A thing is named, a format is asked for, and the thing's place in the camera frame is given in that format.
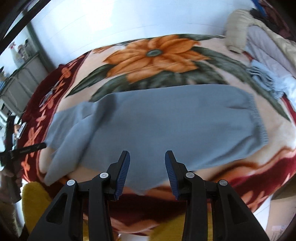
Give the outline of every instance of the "light blue cloth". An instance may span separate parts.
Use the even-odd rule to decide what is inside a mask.
[[[257,84],[270,92],[276,100],[283,97],[285,91],[287,91],[287,86],[282,79],[255,59],[252,60],[251,67],[247,69],[247,72]]]
[[[165,152],[188,170],[243,159],[268,137],[253,96],[229,85],[186,85],[108,94],[55,114],[45,142],[55,149],[44,182],[82,165],[99,172],[131,155],[126,186],[138,194],[168,179]]]

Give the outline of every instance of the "bed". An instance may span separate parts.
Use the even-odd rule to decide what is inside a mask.
[[[149,42],[167,43],[180,48],[186,60],[197,63],[199,77],[190,77],[187,84],[228,84],[251,93],[265,124],[269,143],[255,154],[225,165],[196,170],[205,180],[226,179],[254,212],[276,190],[283,186],[296,172],[296,127],[294,112],[289,100],[283,97],[275,101],[268,93],[258,87],[246,73],[250,59],[245,54],[229,51],[223,36],[179,34],[152,39],[133,40],[106,46],[87,52],[66,65],[60,65],[39,85],[28,103],[22,119],[27,127],[19,140],[19,147],[44,141],[55,113],[78,105],[82,101],[98,101],[105,95],[143,88],[182,85],[171,78],[171,82],[161,83],[161,74],[173,74],[173,70],[146,72],[132,75],[138,68],[110,74],[130,56],[122,57],[122,62],[112,62],[114,55],[126,54],[127,49],[142,50]],[[56,85],[54,93],[39,107],[45,95]],[[51,158],[52,151],[44,150],[27,155],[22,160],[24,178],[28,182],[43,182],[45,172],[39,163]],[[69,178],[61,177],[45,189],[53,197]],[[113,228],[123,233],[149,235],[151,229],[185,212],[185,204],[174,200],[170,187],[163,184],[139,196],[126,191],[116,204],[110,204]]]

